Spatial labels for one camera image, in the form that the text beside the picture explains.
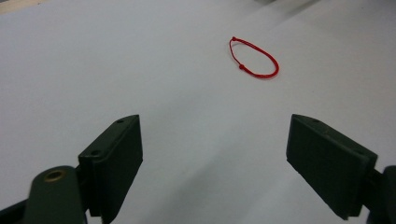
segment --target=white surface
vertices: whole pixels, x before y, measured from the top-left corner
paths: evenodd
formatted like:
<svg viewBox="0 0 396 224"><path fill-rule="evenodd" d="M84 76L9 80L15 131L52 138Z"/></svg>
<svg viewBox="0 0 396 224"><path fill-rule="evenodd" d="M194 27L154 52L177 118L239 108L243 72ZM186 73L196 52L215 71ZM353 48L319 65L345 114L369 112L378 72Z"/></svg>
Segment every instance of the white surface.
<svg viewBox="0 0 396 224"><path fill-rule="evenodd" d="M1 15L0 209L140 114L145 160L114 223L344 223L286 162L290 116L395 164L395 23L390 0L51 0ZM273 54L278 77L239 70L233 35Z"/></svg>

